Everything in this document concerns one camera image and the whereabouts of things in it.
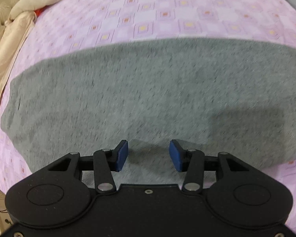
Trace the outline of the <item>purple patterned bed sheet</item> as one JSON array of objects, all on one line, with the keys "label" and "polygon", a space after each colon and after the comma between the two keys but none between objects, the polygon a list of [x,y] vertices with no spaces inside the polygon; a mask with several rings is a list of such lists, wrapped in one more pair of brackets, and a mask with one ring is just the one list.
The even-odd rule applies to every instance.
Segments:
[{"label": "purple patterned bed sheet", "polygon": [[[1,129],[11,81],[45,59],[122,43],[164,39],[233,39],[296,49],[296,10],[286,0],[62,0],[37,19],[15,61],[0,108],[0,190],[32,174]],[[296,159],[262,168],[294,196]]]}]

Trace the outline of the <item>beige satin pillow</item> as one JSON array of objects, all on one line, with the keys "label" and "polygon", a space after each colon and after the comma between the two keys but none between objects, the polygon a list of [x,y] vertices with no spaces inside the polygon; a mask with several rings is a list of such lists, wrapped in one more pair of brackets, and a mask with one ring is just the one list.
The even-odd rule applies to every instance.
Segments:
[{"label": "beige satin pillow", "polygon": [[0,41],[0,102],[15,59],[35,26],[36,14],[33,11],[22,12],[7,24]]}]

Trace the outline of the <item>red cloth item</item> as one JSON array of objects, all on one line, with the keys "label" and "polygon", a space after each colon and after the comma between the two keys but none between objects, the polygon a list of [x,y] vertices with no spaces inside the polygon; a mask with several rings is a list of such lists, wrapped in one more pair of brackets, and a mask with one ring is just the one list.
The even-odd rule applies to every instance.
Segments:
[{"label": "red cloth item", "polygon": [[46,8],[43,7],[43,8],[40,8],[40,9],[35,10],[36,16],[39,17],[45,11],[45,9]]}]

